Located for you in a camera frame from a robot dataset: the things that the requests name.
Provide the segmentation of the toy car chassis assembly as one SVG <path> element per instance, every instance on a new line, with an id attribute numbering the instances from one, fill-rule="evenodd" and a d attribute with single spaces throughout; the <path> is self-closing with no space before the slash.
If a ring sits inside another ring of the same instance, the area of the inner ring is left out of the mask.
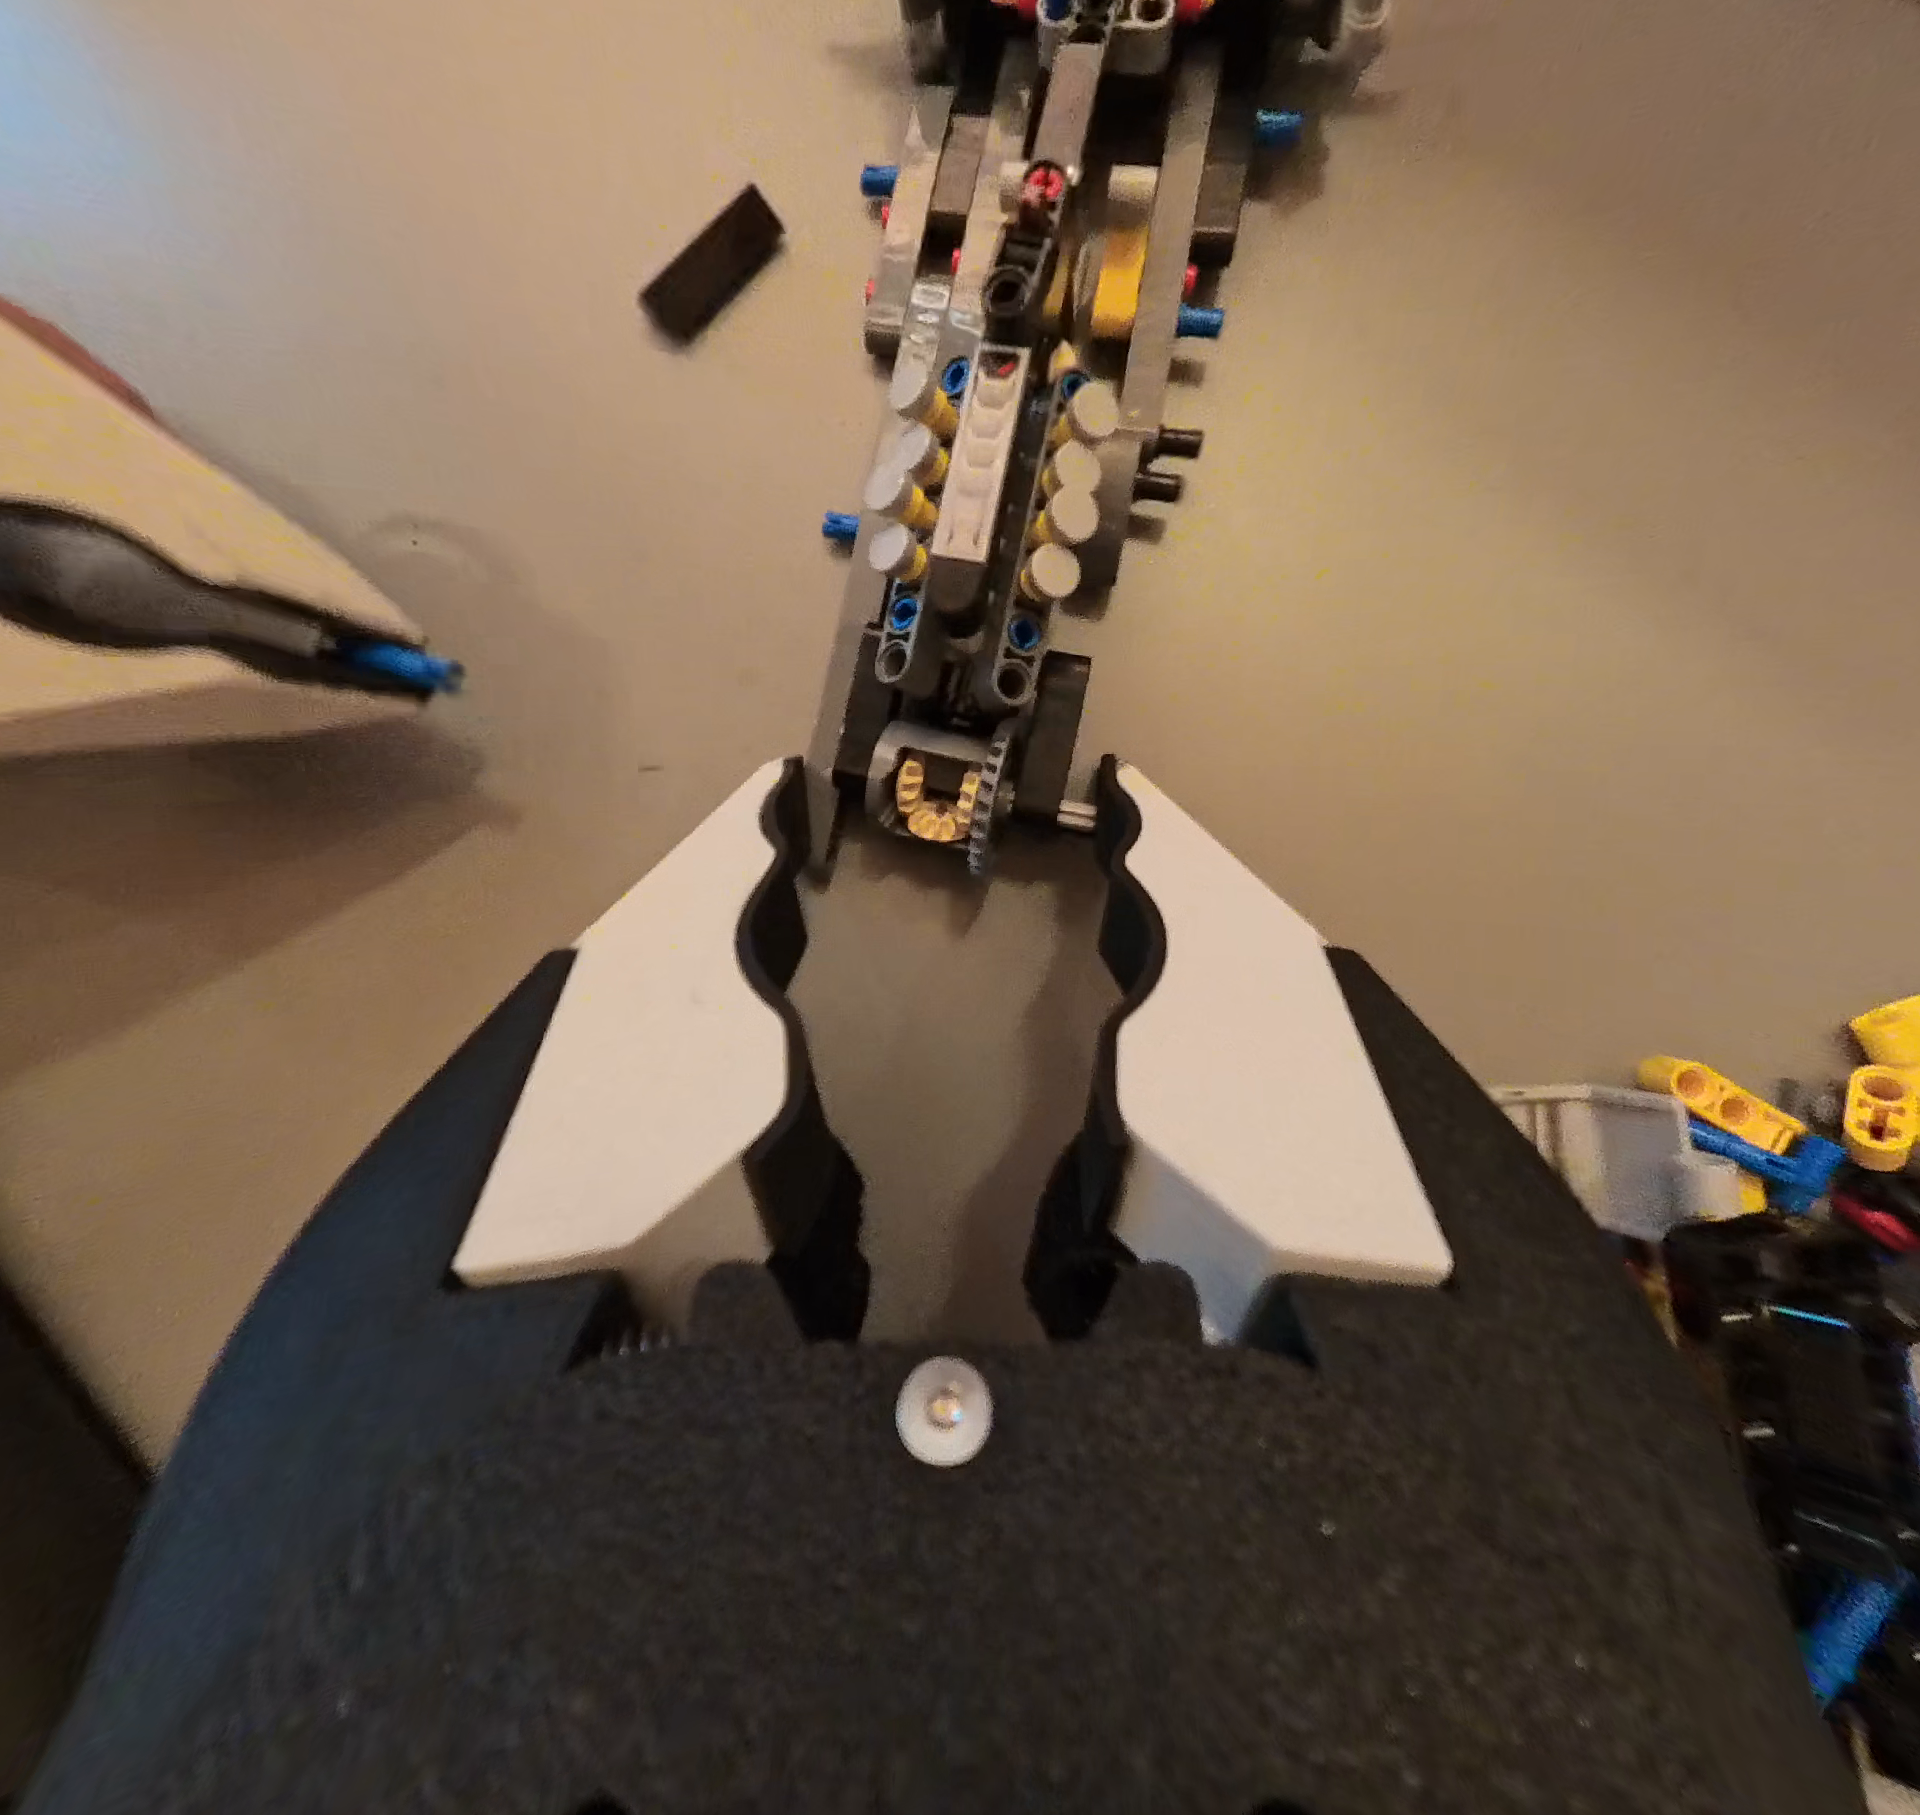
<path id="1" fill-rule="evenodd" d="M 898 0 L 914 94 L 860 193 L 884 417 L 804 755 L 811 863 L 854 821 L 986 875 L 1011 823 L 1088 834 L 1093 623 L 1132 535 L 1184 496 L 1168 413 L 1220 338 L 1256 174 L 1353 82 L 1393 0 Z"/>

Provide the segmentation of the grey desk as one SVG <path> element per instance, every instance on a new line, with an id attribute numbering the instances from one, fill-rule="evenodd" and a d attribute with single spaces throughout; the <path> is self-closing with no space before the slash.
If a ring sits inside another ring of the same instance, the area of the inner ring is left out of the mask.
<path id="1" fill-rule="evenodd" d="M 4 1266 L 164 1454 L 542 951 L 797 752 L 892 0 L 4 0 L 4 293 L 467 667 L 4 770 Z M 1831 1074 L 1916 988 L 1916 5 L 1394 0 L 1262 179 L 1088 723 L 1475 1078 Z M 743 186 L 692 345 L 637 291 Z"/>

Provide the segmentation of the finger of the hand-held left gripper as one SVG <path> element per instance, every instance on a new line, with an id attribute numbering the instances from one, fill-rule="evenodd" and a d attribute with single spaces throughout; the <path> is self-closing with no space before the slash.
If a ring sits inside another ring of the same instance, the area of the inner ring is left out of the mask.
<path id="1" fill-rule="evenodd" d="M 1 755 L 295 740 L 427 703 L 338 667 L 332 650 L 347 637 L 388 639 L 275 599 L 222 601 L 204 626 L 144 633 L 8 599 Z"/>
<path id="2" fill-rule="evenodd" d="M 168 428 L 48 322 L 4 305 L 1 493 L 137 538 L 187 572 L 404 644 L 427 631 L 346 553 Z"/>

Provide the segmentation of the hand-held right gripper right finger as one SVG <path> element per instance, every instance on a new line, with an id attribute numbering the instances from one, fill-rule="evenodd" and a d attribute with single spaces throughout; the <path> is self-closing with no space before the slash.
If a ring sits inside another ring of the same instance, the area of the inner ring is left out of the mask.
<path id="1" fill-rule="evenodd" d="M 1246 1340 L 1298 1277 L 1446 1286 L 1451 1248 L 1314 922 L 1117 757 L 1093 853 L 1117 1004 L 1028 1242 L 1044 1331 L 1089 1333 L 1144 1263 L 1188 1277 L 1210 1342 Z"/>

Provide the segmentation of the blue pin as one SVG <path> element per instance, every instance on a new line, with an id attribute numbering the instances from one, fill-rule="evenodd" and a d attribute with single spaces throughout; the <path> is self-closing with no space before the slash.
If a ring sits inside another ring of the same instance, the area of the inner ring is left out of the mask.
<path id="1" fill-rule="evenodd" d="M 353 676 L 415 699 L 454 695 L 465 684 L 465 668 L 452 657 L 385 637 L 346 637 L 332 650 L 332 660 Z"/>

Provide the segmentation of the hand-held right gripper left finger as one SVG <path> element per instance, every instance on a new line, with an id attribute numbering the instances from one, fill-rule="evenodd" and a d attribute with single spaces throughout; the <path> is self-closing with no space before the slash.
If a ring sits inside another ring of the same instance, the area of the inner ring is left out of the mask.
<path id="1" fill-rule="evenodd" d="M 804 765 L 765 763 L 570 943 L 460 1284 L 616 1275 L 683 1330 L 714 1266 L 755 1263 L 804 1337 L 857 1337 L 862 1174 L 790 995 L 808 848 Z"/>

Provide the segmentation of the pile of toy brick pieces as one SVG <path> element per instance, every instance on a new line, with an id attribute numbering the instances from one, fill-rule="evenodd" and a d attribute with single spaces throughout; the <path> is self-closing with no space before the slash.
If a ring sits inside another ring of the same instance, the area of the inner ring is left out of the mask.
<path id="1" fill-rule="evenodd" d="M 1841 1080 L 1696 1058 L 1494 1083 L 1701 1371 L 1813 1706 L 1870 1811 L 1918 1787 L 1918 997 L 1846 1023 Z"/>

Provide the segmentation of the black flat brick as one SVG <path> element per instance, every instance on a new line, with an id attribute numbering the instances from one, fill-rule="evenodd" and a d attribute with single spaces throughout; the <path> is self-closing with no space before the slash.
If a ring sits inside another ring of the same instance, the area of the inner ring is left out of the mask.
<path id="1" fill-rule="evenodd" d="M 666 343 L 692 345 L 781 256 L 783 245 L 778 211 L 758 184 L 746 184 L 637 291 L 639 313 Z"/>

